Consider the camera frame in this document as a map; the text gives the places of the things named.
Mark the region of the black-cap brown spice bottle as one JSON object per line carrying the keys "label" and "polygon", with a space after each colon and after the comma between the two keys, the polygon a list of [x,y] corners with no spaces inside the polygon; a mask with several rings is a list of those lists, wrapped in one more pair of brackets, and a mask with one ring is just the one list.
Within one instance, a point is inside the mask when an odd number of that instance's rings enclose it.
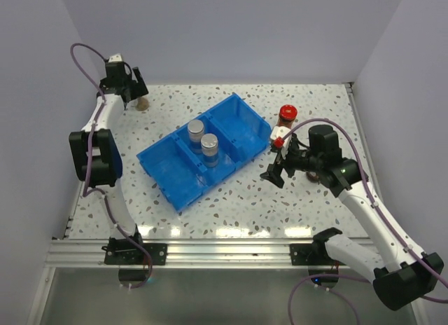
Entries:
{"label": "black-cap brown spice bottle", "polygon": [[139,97],[136,100],[135,109],[137,111],[146,111],[149,108],[149,101],[146,97]]}

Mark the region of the red-cap dark sauce jar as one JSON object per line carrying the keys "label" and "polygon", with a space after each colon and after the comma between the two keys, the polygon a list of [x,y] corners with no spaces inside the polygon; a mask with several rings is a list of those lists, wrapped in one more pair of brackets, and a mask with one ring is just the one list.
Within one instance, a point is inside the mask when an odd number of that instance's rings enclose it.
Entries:
{"label": "red-cap dark sauce jar", "polygon": [[298,110],[291,104],[284,104],[279,109],[277,126],[292,128],[295,119],[297,118]]}

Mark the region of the silver-lid blue-label spice jar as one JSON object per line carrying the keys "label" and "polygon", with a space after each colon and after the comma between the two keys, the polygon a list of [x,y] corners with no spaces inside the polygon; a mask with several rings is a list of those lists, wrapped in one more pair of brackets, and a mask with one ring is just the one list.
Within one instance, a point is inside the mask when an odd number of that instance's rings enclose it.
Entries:
{"label": "silver-lid blue-label spice jar", "polygon": [[204,135],[204,123],[200,120],[192,120],[187,125],[190,148],[193,153],[201,153],[201,139]]}

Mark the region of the silver-lid shaker jar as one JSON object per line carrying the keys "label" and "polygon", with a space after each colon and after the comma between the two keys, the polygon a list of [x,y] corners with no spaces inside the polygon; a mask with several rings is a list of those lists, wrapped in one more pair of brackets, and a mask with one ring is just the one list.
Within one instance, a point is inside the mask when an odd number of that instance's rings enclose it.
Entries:
{"label": "silver-lid shaker jar", "polygon": [[207,167],[215,167],[218,164],[218,138],[214,134],[204,134],[201,139],[202,155]]}

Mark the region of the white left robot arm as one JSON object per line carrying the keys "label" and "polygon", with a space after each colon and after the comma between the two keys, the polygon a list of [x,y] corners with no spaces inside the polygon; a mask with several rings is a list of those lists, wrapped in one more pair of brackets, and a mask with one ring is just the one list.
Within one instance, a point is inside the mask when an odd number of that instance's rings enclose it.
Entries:
{"label": "white left robot arm", "polygon": [[120,179],[123,162],[113,138],[113,126],[127,105],[148,94],[138,67],[131,68],[120,54],[105,61],[97,105],[87,124],[69,135],[76,175],[84,183],[83,196],[95,194],[106,215],[110,237],[107,251],[118,249],[127,262],[141,262],[146,254],[141,235],[126,206]]}

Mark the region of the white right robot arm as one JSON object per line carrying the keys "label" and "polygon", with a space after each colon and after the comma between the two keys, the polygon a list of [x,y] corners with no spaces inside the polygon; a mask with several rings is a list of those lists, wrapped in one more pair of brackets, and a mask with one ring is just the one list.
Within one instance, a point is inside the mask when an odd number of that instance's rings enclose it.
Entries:
{"label": "white right robot arm", "polygon": [[282,188],[282,172],[311,172],[358,220],[375,250],[350,240],[341,230],[328,228],[313,237],[311,254],[318,263],[337,261],[371,283],[380,301],[391,310],[429,293],[441,281],[444,262],[429,254],[399,225],[375,193],[358,156],[345,158],[339,145],[341,127],[328,121],[309,128],[303,146],[289,127],[276,126],[270,135],[276,158],[260,176]]}

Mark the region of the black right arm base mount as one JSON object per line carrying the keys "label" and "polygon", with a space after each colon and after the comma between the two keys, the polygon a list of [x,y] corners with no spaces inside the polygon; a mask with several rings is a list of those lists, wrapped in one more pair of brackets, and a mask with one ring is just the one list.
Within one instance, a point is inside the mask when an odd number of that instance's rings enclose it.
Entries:
{"label": "black right arm base mount", "polygon": [[291,265],[316,265],[316,257],[311,243],[290,244],[289,251]]}

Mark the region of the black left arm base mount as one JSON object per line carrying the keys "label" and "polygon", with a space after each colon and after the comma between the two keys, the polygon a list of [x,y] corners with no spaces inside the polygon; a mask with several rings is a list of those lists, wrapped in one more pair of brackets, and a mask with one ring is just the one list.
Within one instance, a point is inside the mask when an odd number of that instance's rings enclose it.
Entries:
{"label": "black left arm base mount", "polygon": [[106,265],[148,265],[149,263],[165,265],[168,254],[167,244],[142,242],[140,246],[149,253],[150,259],[128,240],[111,238],[108,244],[101,248],[105,252],[104,263]]}

